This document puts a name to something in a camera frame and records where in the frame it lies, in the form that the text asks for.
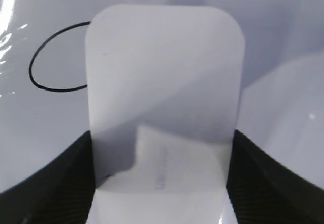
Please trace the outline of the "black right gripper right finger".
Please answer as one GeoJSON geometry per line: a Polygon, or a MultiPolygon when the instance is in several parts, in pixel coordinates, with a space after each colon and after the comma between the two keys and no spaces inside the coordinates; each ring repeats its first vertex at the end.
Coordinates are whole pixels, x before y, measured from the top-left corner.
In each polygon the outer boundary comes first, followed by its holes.
{"type": "Polygon", "coordinates": [[[227,192],[238,223],[323,223],[323,189],[236,130],[227,192]]]}

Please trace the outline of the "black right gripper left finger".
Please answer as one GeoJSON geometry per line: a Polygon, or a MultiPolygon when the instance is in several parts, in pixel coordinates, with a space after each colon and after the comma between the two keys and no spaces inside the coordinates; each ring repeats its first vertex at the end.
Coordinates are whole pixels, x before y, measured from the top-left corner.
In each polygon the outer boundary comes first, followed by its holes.
{"type": "Polygon", "coordinates": [[[86,223],[94,191],[86,131],[47,166],[1,193],[1,223],[86,223]]]}

